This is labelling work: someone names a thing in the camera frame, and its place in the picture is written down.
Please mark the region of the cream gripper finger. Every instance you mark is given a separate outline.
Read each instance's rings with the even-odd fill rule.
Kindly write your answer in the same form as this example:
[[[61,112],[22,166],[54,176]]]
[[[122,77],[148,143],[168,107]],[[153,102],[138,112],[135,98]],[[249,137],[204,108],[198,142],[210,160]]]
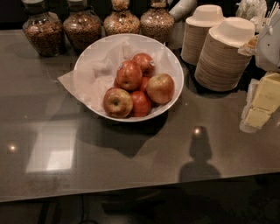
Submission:
[[[258,36],[255,35],[253,38],[251,38],[248,42],[243,44],[239,49],[238,53],[244,56],[253,56],[256,54],[256,42],[257,42]]]
[[[267,72],[248,85],[246,106],[241,113],[240,130],[256,133],[280,107],[280,73]]]

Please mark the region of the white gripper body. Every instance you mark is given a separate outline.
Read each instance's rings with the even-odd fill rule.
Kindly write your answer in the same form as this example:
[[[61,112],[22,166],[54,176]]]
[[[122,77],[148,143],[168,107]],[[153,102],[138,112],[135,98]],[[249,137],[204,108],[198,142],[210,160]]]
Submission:
[[[280,10],[262,28],[256,42],[256,66],[267,72],[280,72]]]

